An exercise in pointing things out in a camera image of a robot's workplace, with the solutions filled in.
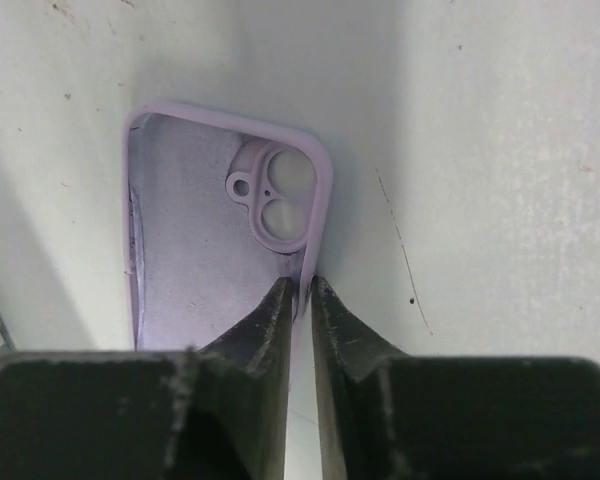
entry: white wall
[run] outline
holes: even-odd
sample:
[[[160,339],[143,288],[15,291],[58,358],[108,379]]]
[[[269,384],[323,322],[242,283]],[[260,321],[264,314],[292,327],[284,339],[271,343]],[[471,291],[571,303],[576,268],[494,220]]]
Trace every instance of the white wall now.
[[[600,0],[0,1],[0,310],[20,347],[128,346],[120,127],[156,98],[324,142],[320,272],[401,347],[600,362]],[[296,447],[308,468],[317,447]]]

